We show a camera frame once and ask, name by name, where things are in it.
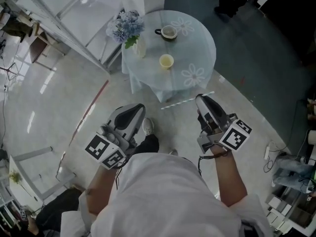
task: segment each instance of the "table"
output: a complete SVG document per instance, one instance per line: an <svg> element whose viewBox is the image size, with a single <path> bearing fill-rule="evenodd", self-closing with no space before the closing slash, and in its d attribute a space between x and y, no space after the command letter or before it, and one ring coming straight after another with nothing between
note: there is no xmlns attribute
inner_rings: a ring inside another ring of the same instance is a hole
<svg viewBox="0 0 316 237"><path fill-rule="evenodd" d="M21 180L16 184L9 179L9 185L20 205L37 211L51 201L55 193L64 191L65 184L74 180L75 174L64 166L59 169L56 177L59 161L52 147L10 156L10 173L18 172Z"/></svg>
<svg viewBox="0 0 316 237"><path fill-rule="evenodd" d="M122 45L122 72L129 74L132 93L148 85L160 102L195 86L206 88L215 60L216 47L212 35L197 19L172 10L155 11L144 16L146 56L139 58L132 48ZM173 42L164 41L155 29L172 25L178 30ZM163 70L159 58L170 54L171 69Z"/></svg>

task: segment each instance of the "white sneaker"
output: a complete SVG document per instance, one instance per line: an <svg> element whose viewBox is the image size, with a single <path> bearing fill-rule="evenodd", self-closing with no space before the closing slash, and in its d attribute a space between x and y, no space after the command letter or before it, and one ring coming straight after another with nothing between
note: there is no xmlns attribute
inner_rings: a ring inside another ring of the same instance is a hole
<svg viewBox="0 0 316 237"><path fill-rule="evenodd" d="M178 151L176 149L172 149L169 154L173 156L178 156Z"/></svg>
<svg viewBox="0 0 316 237"><path fill-rule="evenodd" d="M146 136L154 133L154 123L150 118L145 118L143 120L143 131Z"/></svg>

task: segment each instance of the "blue flower bouquet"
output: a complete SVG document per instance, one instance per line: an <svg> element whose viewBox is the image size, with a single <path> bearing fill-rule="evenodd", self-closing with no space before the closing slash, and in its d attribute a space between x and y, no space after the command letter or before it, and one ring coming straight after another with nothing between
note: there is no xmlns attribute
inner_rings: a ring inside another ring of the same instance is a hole
<svg viewBox="0 0 316 237"><path fill-rule="evenodd" d="M133 46L144 30L144 20L137 10L121 12L108 23L106 33L114 41L125 43L125 48Z"/></svg>

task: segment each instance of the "chair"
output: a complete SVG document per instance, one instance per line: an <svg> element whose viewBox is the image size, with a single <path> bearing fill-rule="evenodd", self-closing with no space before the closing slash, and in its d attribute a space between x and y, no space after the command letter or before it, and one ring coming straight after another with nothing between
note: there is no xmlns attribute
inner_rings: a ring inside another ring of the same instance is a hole
<svg viewBox="0 0 316 237"><path fill-rule="evenodd" d="M47 34L43 30L39 34L39 29L40 29L40 24L39 22L36 22L36 28L35 28L35 37L36 39L33 41L33 43L30 45L29 52L30 52L30 59L31 63L36 63L41 65L44 68L47 68L49 70L52 70L52 68L38 62L38 59L41 55L44 57L47 57L45 54L43 54L44 50L46 49L47 46L51 46L55 48L51 43L49 43ZM62 51L59 49L55 48L58 52L60 52L63 56L65 55Z"/></svg>

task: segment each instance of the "flower pattern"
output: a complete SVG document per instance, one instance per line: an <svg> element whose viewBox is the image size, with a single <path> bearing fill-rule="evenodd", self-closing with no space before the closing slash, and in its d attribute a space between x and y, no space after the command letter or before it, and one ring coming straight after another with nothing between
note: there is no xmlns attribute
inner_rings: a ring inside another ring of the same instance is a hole
<svg viewBox="0 0 316 237"><path fill-rule="evenodd" d="M171 21L171 25L174 26L178 32L182 31L184 36L187 36L189 32L194 32L194 28L190 26L192 22L187 20L184 22L183 18L178 18L178 21Z"/></svg>
<svg viewBox="0 0 316 237"><path fill-rule="evenodd" d="M196 69L196 67L193 63L191 63L189 65L188 70L181 71L181 74L184 77L188 77L184 81L185 87L192 87L192 86L194 87L194 86L198 85L203 79L205 79L205 77L203 77L204 68Z"/></svg>

